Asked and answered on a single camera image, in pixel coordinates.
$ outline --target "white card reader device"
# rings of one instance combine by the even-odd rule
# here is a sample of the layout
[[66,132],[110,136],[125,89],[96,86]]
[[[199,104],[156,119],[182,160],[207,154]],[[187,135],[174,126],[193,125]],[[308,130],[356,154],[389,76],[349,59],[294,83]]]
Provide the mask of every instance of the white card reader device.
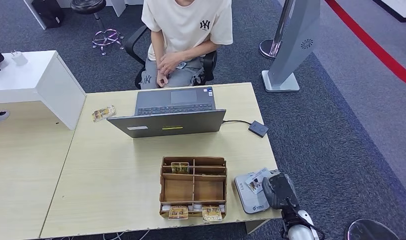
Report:
[[270,208],[268,200],[265,197],[265,193],[261,191],[258,194],[254,194],[245,183],[245,180],[247,180],[253,174],[254,172],[250,172],[235,178],[235,186],[237,186],[241,204],[244,211],[248,214],[254,214]]

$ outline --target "power adapter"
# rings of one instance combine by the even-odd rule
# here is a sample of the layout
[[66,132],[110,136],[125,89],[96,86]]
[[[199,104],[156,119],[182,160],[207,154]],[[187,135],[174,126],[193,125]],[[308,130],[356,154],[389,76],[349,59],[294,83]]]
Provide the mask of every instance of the power adapter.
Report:
[[269,128],[258,121],[254,121],[250,127],[248,127],[248,130],[262,138],[265,136]]

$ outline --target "card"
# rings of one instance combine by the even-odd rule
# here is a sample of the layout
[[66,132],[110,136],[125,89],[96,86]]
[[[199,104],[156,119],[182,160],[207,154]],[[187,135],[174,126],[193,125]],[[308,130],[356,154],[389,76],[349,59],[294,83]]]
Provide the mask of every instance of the card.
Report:
[[189,174],[189,163],[187,162],[173,162],[171,166],[173,174]]
[[92,114],[92,120],[94,121],[94,123],[96,123],[100,120],[106,119],[114,115],[116,115],[116,109],[114,108],[113,105],[111,105],[106,108],[94,111],[94,113]]
[[269,170],[267,168],[263,168],[258,172],[256,172],[251,177],[249,177],[247,180],[245,180],[245,183],[248,185],[248,187],[254,194],[258,194],[263,190],[262,187],[263,178],[268,176],[270,176]]
[[204,222],[218,222],[222,220],[219,206],[203,205],[202,209]]
[[188,219],[187,206],[171,206],[169,210],[169,220],[184,220]]

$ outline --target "floor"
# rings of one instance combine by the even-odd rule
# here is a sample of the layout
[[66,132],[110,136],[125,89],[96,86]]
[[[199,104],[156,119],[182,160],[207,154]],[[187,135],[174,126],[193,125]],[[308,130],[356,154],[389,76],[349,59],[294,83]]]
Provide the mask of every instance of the floor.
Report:
[[[338,2],[406,66],[406,23],[371,0]],[[259,77],[271,64],[257,47],[278,24],[276,0],[253,1],[251,7],[233,1],[234,44],[219,50],[213,83],[253,84],[278,167],[293,179],[301,207],[327,239],[343,239],[359,218],[380,221],[406,239],[406,85],[321,3],[319,45],[295,71],[299,92],[266,93]],[[12,9],[18,14],[6,18]],[[135,89],[140,66],[118,49],[100,56],[89,41],[97,29],[93,17],[65,13],[62,27],[43,31],[23,2],[0,1],[0,51],[57,50],[87,93]],[[140,13],[140,6],[129,6],[120,18],[110,7],[99,14],[129,36],[142,25]],[[142,56],[148,43],[146,35],[137,46]],[[229,223],[152,230],[145,239],[272,240],[281,239],[280,229],[281,222],[272,220],[246,235],[243,223]],[[144,233],[128,232],[122,240]]]

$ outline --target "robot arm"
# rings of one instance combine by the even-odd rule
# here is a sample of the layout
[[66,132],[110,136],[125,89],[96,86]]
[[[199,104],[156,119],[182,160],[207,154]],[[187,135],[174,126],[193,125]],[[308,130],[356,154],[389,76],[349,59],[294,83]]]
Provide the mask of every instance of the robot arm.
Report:
[[269,205],[274,209],[282,209],[283,238],[319,240],[316,231],[321,233],[321,240],[325,238],[325,234],[313,225],[309,214],[300,209],[294,185],[288,175],[274,172],[269,178],[263,179],[262,187]]

